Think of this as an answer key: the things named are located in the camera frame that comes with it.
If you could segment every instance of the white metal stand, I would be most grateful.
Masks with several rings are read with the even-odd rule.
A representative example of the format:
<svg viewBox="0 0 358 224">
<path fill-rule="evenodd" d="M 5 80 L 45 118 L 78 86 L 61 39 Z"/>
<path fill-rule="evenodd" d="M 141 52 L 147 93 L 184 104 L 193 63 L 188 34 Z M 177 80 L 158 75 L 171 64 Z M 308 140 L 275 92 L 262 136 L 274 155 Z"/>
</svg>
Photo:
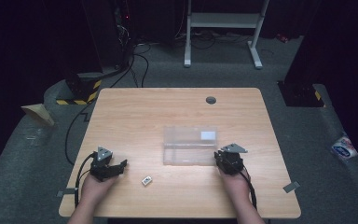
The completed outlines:
<svg viewBox="0 0 358 224">
<path fill-rule="evenodd" d="M 188 0 L 187 27 L 186 27 L 186 47 L 185 47 L 185 67 L 191 66 L 191 27 L 220 27 L 220 28 L 253 28 L 255 29 L 252 41 L 248 41 L 255 68 L 263 67 L 258 57 L 255 45 L 257 43 L 260 30 L 266 16 L 269 0 L 264 0 L 260 13 L 238 14 L 238 13 L 192 13 L 191 0 Z"/>
</svg>

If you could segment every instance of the transparent plastic box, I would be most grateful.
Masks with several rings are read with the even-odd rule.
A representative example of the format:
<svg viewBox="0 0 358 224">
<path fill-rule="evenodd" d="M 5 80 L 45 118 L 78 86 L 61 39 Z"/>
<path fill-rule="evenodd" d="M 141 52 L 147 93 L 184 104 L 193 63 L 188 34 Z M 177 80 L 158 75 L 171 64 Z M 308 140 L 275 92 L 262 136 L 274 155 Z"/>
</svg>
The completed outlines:
<svg viewBox="0 0 358 224">
<path fill-rule="evenodd" d="M 165 127 L 164 165 L 215 165 L 215 127 Z"/>
</svg>

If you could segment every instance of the small white object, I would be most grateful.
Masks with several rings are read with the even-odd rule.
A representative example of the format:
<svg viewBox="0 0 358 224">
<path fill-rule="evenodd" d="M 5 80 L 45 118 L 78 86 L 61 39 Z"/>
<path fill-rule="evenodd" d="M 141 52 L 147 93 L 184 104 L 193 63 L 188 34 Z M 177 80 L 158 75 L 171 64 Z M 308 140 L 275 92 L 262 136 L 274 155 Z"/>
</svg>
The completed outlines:
<svg viewBox="0 0 358 224">
<path fill-rule="evenodd" d="M 201 132 L 201 140 L 215 140 L 216 132 Z"/>
<path fill-rule="evenodd" d="M 147 177 L 145 177 L 145 179 L 142 180 L 144 186 L 148 185 L 150 182 L 152 182 L 152 177 L 150 175 L 148 175 Z"/>
</svg>

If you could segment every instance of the gray mat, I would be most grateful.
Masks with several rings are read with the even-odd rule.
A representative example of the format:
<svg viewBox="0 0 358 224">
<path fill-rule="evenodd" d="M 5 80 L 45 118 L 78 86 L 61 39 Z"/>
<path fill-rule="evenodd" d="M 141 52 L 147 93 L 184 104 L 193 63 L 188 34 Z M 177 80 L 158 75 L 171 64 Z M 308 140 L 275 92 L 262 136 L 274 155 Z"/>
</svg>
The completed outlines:
<svg viewBox="0 0 358 224">
<path fill-rule="evenodd" d="M 138 47 L 149 61 L 145 87 L 256 87 L 261 90 L 289 175 L 301 185 L 296 189 L 302 215 L 297 219 L 273 219 L 271 223 L 358 223 L 358 157 L 344 165 L 328 148 L 343 131 L 323 85 L 315 85 L 326 107 L 287 107 L 277 85 L 293 60 L 301 39 L 283 44 L 261 38 L 257 48 L 264 65 L 255 70 L 245 42 L 218 43 L 209 49 L 192 50 L 192 66 L 183 67 L 184 48 L 161 45 Z M 133 71 L 140 83 L 146 69 L 143 58 L 135 56 Z M 108 88 L 121 75 L 103 80 Z M 58 214 L 58 190 L 66 187 L 72 166 L 64 156 L 65 135 L 83 105 L 56 105 L 63 81 L 46 91 L 48 111 L 56 121 L 52 129 L 40 128 L 24 116 L 13 131 L 0 157 L 0 223 L 65 223 Z M 131 73 L 115 88 L 135 87 Z M 92 113 L 93 105 L 85 112 Z M 88 123 L 84 116 L 69 134 L 68 155 L 74 161 Z M 96 218 L 105 223 L 105 218 Z M 114 223 L 146 223 L 150 220 L 117 219 Z M 210 220 L 225 223 L 225 220 Z M 184 220 L 164 220 L 184 223 Z M 186 220 L 201 223 L 201 220 Z"/>
</svg>

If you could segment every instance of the table top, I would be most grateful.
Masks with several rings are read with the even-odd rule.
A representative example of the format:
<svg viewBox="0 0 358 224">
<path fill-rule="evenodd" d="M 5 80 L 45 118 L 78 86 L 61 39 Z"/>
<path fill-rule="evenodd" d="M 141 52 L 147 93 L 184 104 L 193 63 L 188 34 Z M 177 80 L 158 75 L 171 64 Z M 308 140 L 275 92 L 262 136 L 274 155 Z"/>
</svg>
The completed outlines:
<svg viewBox="0 0 358 224">
<path fill-rule="evenodd" d="M 208 104 L 212 96 L 215 104 Z M 255 88 L 103 89 L 89 122 L 67 188 L 80 164 L 98 146 L 113 151 L 111 165 L 128 160 L 124 175 L 96 209 L 96 217 L 235 217 L 216 166 L 163 164 L 167 126 L 214 126 L 218 148 L 236 143 L 252 177 L 263 218 L 301 214 L 260 90 Z M 89 169 L 90 162 L 84 171 Z M 142 180 L 151 176 L 146 187 Z M 74 211 L 74 195 L 62 198 L 60 215 Z"/>
</svg>

